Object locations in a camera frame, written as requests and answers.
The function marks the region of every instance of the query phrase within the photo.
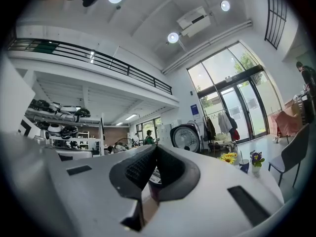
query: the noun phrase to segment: railing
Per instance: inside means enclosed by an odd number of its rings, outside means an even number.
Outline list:
[[[277,49],[286,22],[287,6],[285,0],[268,0],[268,21],[265,40]]]
[[[137,79],[172,95],[171,86],[163,81],[114,57],[86,47],[48,39],[16,39],[8,47],[8,51],[47,53],[92,63]]]

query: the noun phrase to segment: purple flower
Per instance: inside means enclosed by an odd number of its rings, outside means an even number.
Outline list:
[[[252,162],[258,162],[260,161],[262,158],[262,154],[261,153],[252,153],[251,154],[251,160]]]

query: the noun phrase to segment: flower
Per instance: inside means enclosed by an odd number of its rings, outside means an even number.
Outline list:
[[[229,164],[233,164],[235,161],[235,158],[232,156],[222,156],[220,160],[228,162]]]
[[[261,155],[260,153],[253,153],[253,154],[251,155],[251,160],[252,160],[253,162],[260,161],[261,158],[262,158],[262,155]]]
[[[223,156],[232,156],[232,157],[237,157],[237,153],[227,153],[227,154],[223,154]]]
[[[251,163],[255,167],[261,167],[262,166],[261,163],[265,161],[265,159],[262,158],[262,152],[256,153],[255,151],[252,151],[250,153],[250,157],[251,157]]]

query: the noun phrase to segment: gray chair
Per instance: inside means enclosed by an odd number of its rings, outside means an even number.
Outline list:
[[[309,134],[310,127],[306,124],[297,132],[290,144],[282,150],[281,155],[269,162],[269,171],[272,165],[280,173],[280,179],[278,181],[279,186],[281,184],[282,175],[298,164],[293,183],[294,187],[298,171],[300,170],[301,161],[305,158],[307,153]]]

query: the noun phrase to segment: blue sign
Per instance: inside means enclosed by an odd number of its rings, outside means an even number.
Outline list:
[[[191,111],[194,119],[199,119],[200,115],[198,113],[198,107],[197,105],[191,105]]]

